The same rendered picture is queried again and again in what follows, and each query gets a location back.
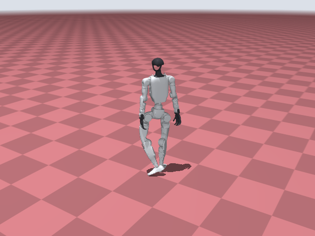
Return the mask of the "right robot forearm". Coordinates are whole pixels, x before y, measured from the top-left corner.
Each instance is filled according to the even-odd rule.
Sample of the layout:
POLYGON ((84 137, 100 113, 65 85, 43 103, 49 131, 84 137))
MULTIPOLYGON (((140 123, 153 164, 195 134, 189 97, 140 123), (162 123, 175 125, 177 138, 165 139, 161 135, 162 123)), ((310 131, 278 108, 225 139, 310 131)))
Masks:
MULTIPOLYGON (((174 108, 174 112, 177 113, 177 110, 179 109, 179 105, 178 105, 178 97, 176 95, 176 97, 174 97, 172 99, 173 102, 173 108, 174 108)), ((180 109, 179 109, 180 110, 180 109)))

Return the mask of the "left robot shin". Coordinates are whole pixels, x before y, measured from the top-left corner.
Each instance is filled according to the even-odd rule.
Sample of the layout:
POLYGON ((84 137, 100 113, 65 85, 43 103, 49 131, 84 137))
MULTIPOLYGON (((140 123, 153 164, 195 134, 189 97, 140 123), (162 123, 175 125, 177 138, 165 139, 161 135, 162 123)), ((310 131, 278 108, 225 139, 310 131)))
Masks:
MULTIPOLYGON (((143 145, 142 145, 143 147, 143 145)), ((154 152, 153 147, 151 146, 150 141, 145 141, 144 142, 144 147, 143 147, 145 153, 147 154, 148 158, 150 159, 150 161, 152 162, 152 164, 154 165, 155 168, 158 167, 158 163, 156 161, 156 154, 154 152)))

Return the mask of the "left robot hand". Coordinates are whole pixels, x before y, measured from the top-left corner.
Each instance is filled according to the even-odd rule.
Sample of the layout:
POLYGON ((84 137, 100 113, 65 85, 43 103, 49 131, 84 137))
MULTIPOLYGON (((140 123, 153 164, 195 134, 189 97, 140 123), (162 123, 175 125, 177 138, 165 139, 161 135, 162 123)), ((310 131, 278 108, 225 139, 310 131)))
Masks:
POLYGON ((140 117, 139 117, 139 119, 140 119, 140 124, 142 125, 142 128, 143 128, 144 130, 146 130, 146 129, 144 128, 144 126, 143 126, 144 115, 141 114, 140 117))

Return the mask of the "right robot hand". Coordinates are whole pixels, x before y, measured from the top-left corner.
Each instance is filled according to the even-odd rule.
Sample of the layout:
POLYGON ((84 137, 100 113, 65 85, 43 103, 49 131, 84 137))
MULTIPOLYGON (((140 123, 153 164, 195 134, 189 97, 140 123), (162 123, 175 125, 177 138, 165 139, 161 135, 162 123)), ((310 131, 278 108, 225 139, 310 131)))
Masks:
POLYGON ((176 126, 181 124, 181 117, 180 117, 179 113, 180 113, 180 110, 178 109, 177 113, 175 113, 175 118, 173 119, 173 121, 176 119, 176 123, 175 123, 176 126))

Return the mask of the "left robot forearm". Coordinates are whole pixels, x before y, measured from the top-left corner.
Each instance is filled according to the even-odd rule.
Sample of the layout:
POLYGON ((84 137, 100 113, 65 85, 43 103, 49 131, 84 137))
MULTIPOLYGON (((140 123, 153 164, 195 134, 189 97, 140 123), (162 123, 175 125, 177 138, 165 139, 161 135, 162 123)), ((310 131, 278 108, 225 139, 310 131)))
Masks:
MULTIPOLYGON (((146 106, 146 103, 145 102, 143 102, 143 97, 142 96, 140 96, 140 110, 139 110, 139 116, 141 115, 141 114, 143 114, 144 115, 144 113, 145 113, 145 106, 146 106)), ((144 115, 145 116, 145 115, 144 115)))

